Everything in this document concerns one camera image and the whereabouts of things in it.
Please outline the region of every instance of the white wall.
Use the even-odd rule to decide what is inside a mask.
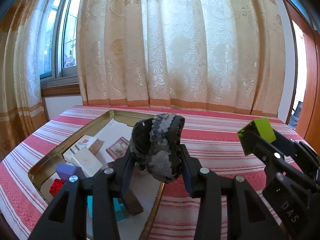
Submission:
[[[295,50],[291,22],[283,0],[275,0],[282,21],[285,44],[285,76],[282,98],[278,110],[278,118],[286,122],[288,113],[291,112],[291,100],[295,77]]]
[[[82,106],[81,96],[44,97],[44,111],[49,120],[73,106]]]

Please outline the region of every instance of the red striped tablecloth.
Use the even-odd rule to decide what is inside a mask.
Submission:
[[[0,163],[0,210],[21,240],[28,238],[47,207],[29,180],[28,170],[84,125],[109,109],[119,108],[150,114],[173,112],[184,116],[186,123],[181,143],[186,145],[189,154],[218,175],[233,178],[236,174],[242,174],[265,201],[262,196],[265,186],[264,165],[254,155],[244,156],[236,134],[256,116],[172,109],[75,106],[30,135]],[[284,136],[302,140],[280,120],[270,118],[270,122]],[[199,205],[199,199],[188,197],[181,177],[166,185],[149,239],[193,239]],[[222,198],[222,207],[221,238],[226,239],[225,198]],[[267,207],[279,221],[268,203]]]

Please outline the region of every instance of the purple block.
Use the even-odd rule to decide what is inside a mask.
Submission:
[[[56,167],[56,172],[60,179],[68,180],[70,176],[77,175],[80,178],[85,178],[80,167],[71,166],[65,163],[59,163]]]

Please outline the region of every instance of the patterned curtain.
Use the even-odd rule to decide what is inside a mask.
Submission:
[[[278,112],[274,0],[81,0],[76,49],[85,105]]]
[[[47,3],[17,0],[0,22],[0,161],[46,123],[37,48]]]

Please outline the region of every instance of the wooden window sill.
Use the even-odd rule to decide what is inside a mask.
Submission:
[[[42,88],[41,95],[42,97],[80,95],[80,86],[79,84],[72,84],[50,88]]]

